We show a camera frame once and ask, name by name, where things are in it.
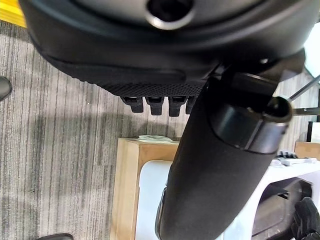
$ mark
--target yellow tape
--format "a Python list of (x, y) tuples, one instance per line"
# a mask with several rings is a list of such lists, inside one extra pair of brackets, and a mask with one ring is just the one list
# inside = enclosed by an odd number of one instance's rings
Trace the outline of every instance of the yellow tape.
[(18, 0), (1, 0), (0, 20), (26, 27), (24, 14), (20, 9)]

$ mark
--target shoe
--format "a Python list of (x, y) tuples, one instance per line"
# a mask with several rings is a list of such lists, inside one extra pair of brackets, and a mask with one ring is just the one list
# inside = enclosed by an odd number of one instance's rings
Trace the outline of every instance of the shoe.
[(74, 240), (74, 237), (69, 233), (58, 233), (50, 236), (43, 236), (37, 240)]

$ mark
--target striped carpet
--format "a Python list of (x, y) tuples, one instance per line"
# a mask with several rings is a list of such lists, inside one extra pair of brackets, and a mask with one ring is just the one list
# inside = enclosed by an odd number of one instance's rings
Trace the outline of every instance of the striped carpet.
[[(162, 116), (131, 113), (118, 97), (50, 66), (24, 28), (2, 21), (0, 75), (13, 86), (0, 102), (0, 239), (109, 239), (117, 138), (179, 138), (188, 116), (169, 117), (166, 103)], [(309, 80), (301, 74), (277, 94), (290, 96)], [(317, 87), (294, 104), (316, 107)], [(293, 150), (314, 119), (295, 117), (281, 147)]]

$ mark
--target wooden box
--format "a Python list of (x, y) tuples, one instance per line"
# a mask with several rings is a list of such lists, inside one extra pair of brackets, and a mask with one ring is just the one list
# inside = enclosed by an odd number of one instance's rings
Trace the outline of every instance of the wooden box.
[(135, 240), (141, 169), (148, 161), (173, 161), (178, 144), (118, 140), (110, 240)]

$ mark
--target glove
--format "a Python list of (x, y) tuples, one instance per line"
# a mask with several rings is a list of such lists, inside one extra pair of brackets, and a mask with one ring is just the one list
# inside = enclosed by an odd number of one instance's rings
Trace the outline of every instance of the glove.
[(310, 197), (295, 205), (294, 223), (291, 226), (296, 240), (320, 240), (320, 215)]

